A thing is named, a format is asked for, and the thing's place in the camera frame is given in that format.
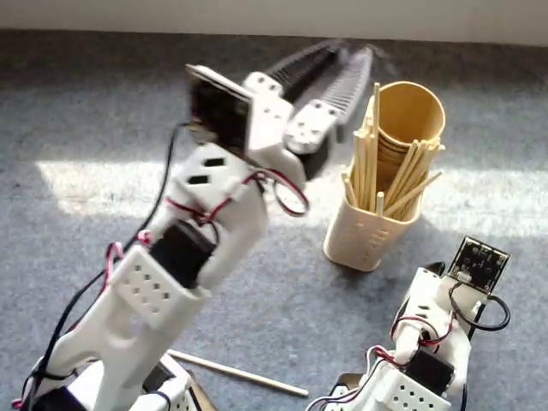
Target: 3d printed robot part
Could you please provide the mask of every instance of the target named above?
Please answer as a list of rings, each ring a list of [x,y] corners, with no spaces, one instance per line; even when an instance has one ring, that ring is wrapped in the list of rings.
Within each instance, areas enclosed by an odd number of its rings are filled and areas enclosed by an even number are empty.
[[[285,57],[265,70],[279,84],[284,100],[294,104],[328,69],[346,63],[348,49],[342,40],[326,40]]]

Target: white bracket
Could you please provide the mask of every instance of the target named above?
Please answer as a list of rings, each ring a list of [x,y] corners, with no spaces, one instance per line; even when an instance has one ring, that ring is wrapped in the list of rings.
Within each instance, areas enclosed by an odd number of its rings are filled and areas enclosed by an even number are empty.
[[[264,73],[254,71],[243,82],[243,87],[254,94],[267,93],[275,97],[281,97],[283,87],[276,80]]]
[[[316,152],[326,138],[333,138],[340,111],[322,100],[314,99],[300,110],[286,128],[283,141],[290,151],[299,154]]]

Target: cylindrical container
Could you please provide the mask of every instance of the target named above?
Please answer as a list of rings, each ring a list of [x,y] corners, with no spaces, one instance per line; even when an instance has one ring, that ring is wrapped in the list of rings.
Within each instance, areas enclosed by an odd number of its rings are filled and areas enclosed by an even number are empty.
[[[386,248],[419,219],[421,199],[417,197],[398,221],[357,209],[343,195],[325,235],[325,257],[358,271],[376,270]]]
[[[444,131],[444,107],[426,87],[397,81],[380,87],[379,97],[379,158],[399,165],[413,140],[434,140]]]

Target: perforated bracket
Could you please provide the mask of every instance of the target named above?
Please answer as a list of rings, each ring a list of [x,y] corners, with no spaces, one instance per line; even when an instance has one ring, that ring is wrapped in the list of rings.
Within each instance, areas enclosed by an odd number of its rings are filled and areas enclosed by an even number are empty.
[[[111,286],[157,331],[182,327],[205,302],[200,289],[184,289],[142,246],[130,248]]]
[[[392,411],[448,411],[451,406],[395,368],[384,375],[375,399]]]
[[[283,87],[280,83],[259,71],[248,75],[243,82],[243,87],[255,94],[270,93],[276,97],[280,97],[283,93]]]
[[[296,154],[312,154],[331,137],[340,111],[314,99],[300,110],[288,125],[283,141]]]

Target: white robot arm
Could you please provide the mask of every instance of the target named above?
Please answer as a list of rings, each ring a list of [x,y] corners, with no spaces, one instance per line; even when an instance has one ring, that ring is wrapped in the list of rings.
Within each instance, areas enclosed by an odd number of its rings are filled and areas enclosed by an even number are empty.
[[[290,210],[277,198],[285,211],[307,212],[302,164],[283,147],[283,127],[264,119],[265,107],[278,107],[274,116],[284,125],[290,107],[280,98],[267,103],[208,68],[188,70],[193,120],[215,133],[215,142],[198,146],[170,180],[143,233],[146,240],[120,255],[116,267],[110,261],[100,297],[57,340],[48,361],[37,362],[21,409],[150,411],[153,404],[167,409],[167,401],[188,402],[190,378],[164,353],[265,233],[264,183],[285,185],[303,205]],[[207,234],[207,226],[217,238]],[[71,383],[73,371],[90,361]],[[158,367],[164,378],[155,384],[157,395],[144,395],[151,391],[145,381]]]
[[[464,392],[470,340],[475,329],[499,331],[508,325],[509,309],[491,294],[509,255],[466,237],[447,275],[419,268],[391,327],[393,351],[375,346],[359,383],[339,382],[330,396],[312,402],[324,411],[449,410],[450,397]],[[499,325],[477,323],[488,300],[505,318]],[[378,357],[369,367],[369,356]]]

